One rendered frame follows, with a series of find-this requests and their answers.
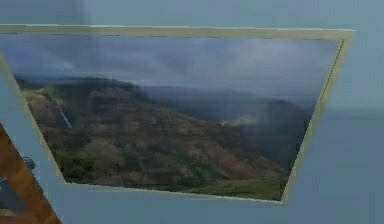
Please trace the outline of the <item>framed landscape picture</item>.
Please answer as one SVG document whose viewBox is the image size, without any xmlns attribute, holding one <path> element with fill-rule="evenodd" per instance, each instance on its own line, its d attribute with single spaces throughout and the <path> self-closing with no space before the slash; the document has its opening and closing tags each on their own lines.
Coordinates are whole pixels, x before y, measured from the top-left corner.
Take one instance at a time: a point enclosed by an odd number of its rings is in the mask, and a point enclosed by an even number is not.
<svg viewBox="0 0 384 224">
<path fill-rule="evenodd" d="M 65 183 L 283 204 L 353 37 L 0 24 L 0 72 Z"/>
</svg>

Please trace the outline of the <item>brown wooden furniture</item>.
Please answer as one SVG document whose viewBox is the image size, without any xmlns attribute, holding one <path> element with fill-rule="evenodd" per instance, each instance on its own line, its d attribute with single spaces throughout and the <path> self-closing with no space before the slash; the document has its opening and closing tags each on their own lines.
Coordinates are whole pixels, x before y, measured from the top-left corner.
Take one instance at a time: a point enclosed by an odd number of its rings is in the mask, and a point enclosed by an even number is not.
<svg viewBox="0 0 384 224">
<path fill-rule="evenodd" d="M 63 224 L 43 190 L 0 124 L 0 179 L 6 194 L 21 203 L 22 211 L 2 217 L 0 224 Z"/>
</svg>

